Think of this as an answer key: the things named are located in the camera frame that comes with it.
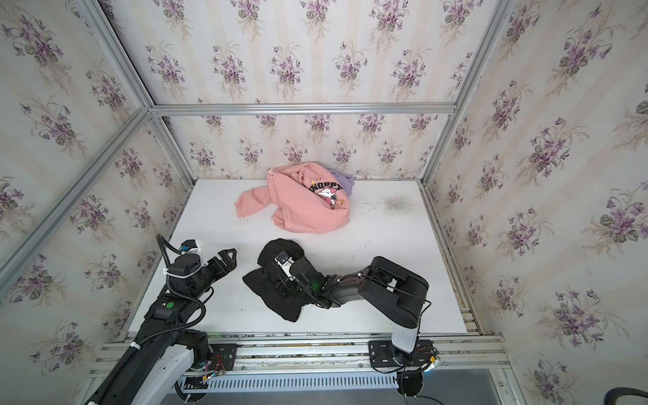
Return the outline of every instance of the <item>cartoon print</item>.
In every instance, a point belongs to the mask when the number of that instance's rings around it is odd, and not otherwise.
[[[318,193],[318,196],[324,197],[324,200],[330,205],[331,208],[335,208],[335,203],[338,202],[338,196],[335,194],[337,190],[332,187],[324,187],[322,191]]]
[[[337,191],[342,190],[342,186],[333,181],[322,182],[321,178],[312,180],[308,189],[324,198],[331,208],[344,205],[344,200],[339,200],[336,194]]]

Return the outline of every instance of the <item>sweatshirt sleeve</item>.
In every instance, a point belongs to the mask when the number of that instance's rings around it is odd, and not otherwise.
[[[243,192],[234,206],[237,208],[239,218],[250,216],[267,207],[272,200],[267,187],[257,187]]]

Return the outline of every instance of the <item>purple cloth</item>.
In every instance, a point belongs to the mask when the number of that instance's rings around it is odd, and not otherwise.
[[[347,192],[347,197],[351,197],[351,190],[353,190],[353,185],[356,183],[356,181],[353,180],[353,176],[347,177],[332,168],[328,169],[328,171],[338,180],[342,189]]]

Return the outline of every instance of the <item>black cloth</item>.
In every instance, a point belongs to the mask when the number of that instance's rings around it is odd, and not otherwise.
[[[283,251],[293,260],[304,257],[304,249],[292,240],[271,240],[259,255],[258,263],[262,268],[243,276],[243,282],[263,299],[268,308],[283,319],[296,322],[306,302],[288,293],[283,286],[281,276],[285,277],[285,273],[274,260]]]

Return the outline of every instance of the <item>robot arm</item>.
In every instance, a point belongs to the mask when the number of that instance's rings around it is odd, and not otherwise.
[[[315,270],[305,257],[292,260],[282,252],[275,261],[286,274],[282,286],[319,307],[336,308],[357,299],[369,301],[393,322],[394,360],[404,365],[411,358],[429,289],[420,275],[381,256],[374,257],[359,273],[327,277]]]
[[[207,334],[189,328],[205,315],[199,298],[236,268],[236,250],[222,250],[220,258],[205,262],[195,240],[186,240],[180,249],[161,235],[157,240],[167,267],[167,283],[148,309],[134,341],[86,405],[157,404],[182,373],[204,367],[211,358]],[[180,255],[173,263],[165,246]],[[200,316],[189,322],[197,309]]]

